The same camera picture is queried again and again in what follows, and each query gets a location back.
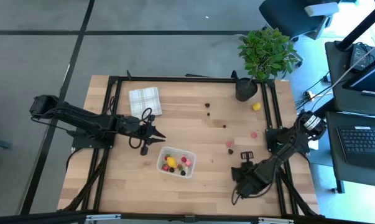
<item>yellow lemon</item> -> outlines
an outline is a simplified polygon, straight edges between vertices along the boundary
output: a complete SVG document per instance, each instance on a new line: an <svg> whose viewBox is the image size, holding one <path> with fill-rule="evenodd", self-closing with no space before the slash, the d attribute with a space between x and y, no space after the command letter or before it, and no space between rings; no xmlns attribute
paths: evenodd
<svg viewBox="0 0 375 224"><path fill-rule="evenodd" d="M261 109L261 103L255 103L253 106L252 106L252 109L254 111L258 111Z"/></svg>
<svg viewBox="0 0 375 224"><path fill-rule="evenodd" d="M173 157L167 158L167 164L168 164L169 167L177 168L176 160Z"/></svg>

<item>clear plastic box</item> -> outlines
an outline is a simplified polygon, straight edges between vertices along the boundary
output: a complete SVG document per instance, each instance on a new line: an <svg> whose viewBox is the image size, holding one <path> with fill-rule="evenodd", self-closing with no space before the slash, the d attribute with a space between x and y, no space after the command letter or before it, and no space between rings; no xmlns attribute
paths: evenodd
<svg viewBox="0 0 375 224"><path fill-rule="evenodd" d="M175 158L177 164L182 164L183 167L185 168L184 169L185 171L186 171L187 166L185 165L184 162L182 162L182 157L186 157L186 159L193 162L190 167L187 167L187 171L186 171L185 176L182 176L180 174L180 171L177 168L175 169L175 172L173 172L173 173L169 172L169 171L162 170L162 164L166 163L165 156L167 154L170 154L171 157ZM157 170L159 172L162 172L162 173L165 173L165 174L174 175L176 177L189 179L193 176L196 160L197 160L197 156L192 152L184 151L184 150L181 150L181 149L176 149L174 147L165 146L160 151L160 156L158 157L158 161L157 161Z"/></svg>

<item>wooden tabletop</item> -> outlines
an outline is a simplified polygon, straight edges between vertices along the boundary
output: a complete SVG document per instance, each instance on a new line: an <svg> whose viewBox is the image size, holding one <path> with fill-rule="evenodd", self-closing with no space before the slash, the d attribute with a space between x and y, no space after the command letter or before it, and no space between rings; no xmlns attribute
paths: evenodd
<svg viewBox="0 0 375 224"><path fill-rule="evenodd" d="M100 113L103 106L108 76L93 75L84 109ZM276 92L282 122L290 127L296 110L290 83L277 80ZM166 142L149 146L146 156L140 149L131 149L128 138L117 135L109 160L101 195L101 212L161 213L200 215L280 215L275 184L265 196L239 200L231 204L231 192L236 183L231 179L230 167L239 167L239 153L253 151L254 162L267 159L264 130L267 128L263 106L253 111L252 105L263 103L261 87L247 102L234 97L233 83L193 82L122 82L117 114L131 114L129 90L156 86L159 89L162 115L154 125L167 136ZM268 91L272 122L276 126L272 98ZM255 131L258 137L253 139ZM226 141L234 141L233 155L228 154ZM197 155L191 179L163 174L156 169L162 147L170 146ZM68 166L58 208L66 207L86 182L92 150L75 154ZM301 155L290 158L294 185L310 207L318 212L312 176L307 161ZM92 207L95 188L91 192ZM290 210L288 191L284 187L287 209Z"/></svg>

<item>white checkered cloth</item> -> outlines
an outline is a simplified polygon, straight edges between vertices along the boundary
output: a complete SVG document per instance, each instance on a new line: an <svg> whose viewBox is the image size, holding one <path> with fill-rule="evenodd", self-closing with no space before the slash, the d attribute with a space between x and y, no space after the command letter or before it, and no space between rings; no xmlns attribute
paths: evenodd
<svg viewBox="0 0 375 224"><path fill-rule="evenodd" d="M144 88L129 91L129 102L131 104L132 116L142 118L143 111L152 109L154 115L162 115L160 96L157 87Z"/></svg>

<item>office chair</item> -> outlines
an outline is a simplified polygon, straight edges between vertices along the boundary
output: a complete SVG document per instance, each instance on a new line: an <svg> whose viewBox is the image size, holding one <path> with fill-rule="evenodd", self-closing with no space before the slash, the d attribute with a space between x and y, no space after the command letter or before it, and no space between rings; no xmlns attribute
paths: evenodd
<svg viewBox="0 0 375 224"><path fill-rule="evenodd" d="M324 28L330 26L335 7L330 9L329 4L341 0L265 0L259 11L266 20L266 27L278 28L283 35L289 36L292 41L298 41L300 35L316 40L320 37ZM294 53L300 62L303 58Z"/></svg>

